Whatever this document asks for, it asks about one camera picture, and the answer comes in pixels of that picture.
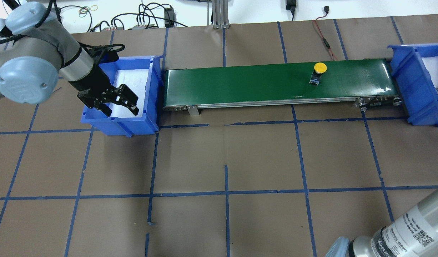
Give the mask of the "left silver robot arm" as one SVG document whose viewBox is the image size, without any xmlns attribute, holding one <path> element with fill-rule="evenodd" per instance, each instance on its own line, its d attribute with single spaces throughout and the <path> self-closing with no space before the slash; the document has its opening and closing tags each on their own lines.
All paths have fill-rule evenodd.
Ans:
<svg viewBox="0 0 438 257">
<path fill-rule="evenodd" d="M 45 7 L 26 2 L 5 19 L 12 36 L 0 45 L 13 42 L 0 52 L 0 98 L 20 104 L 41 104 L 50 98 L 63 77 L 77 90 L 77 98 L 89 109 L 111 116 L 108 104 L 139 113 L 138 96 L 127 86 L 112 85 L 100 68 L 102 62 L 115 62 L 123 44 L 87 45 L 75 40 L 52 12 L 54 1 Z"/>
</svg>

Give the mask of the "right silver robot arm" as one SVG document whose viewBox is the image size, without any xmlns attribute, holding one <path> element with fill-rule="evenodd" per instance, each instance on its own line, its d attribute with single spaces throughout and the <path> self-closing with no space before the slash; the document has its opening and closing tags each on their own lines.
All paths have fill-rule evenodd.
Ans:
<svg viewBox="0 0 438 257">
<path fill-rule="evenodd" d="M 329 256 L 438 257 L 438 79 L 400 83 L 410 115 L 363 117 L 384 204 L 364 197 L 361 218 L 335 217 L 352 230 Z"/>
</svg>

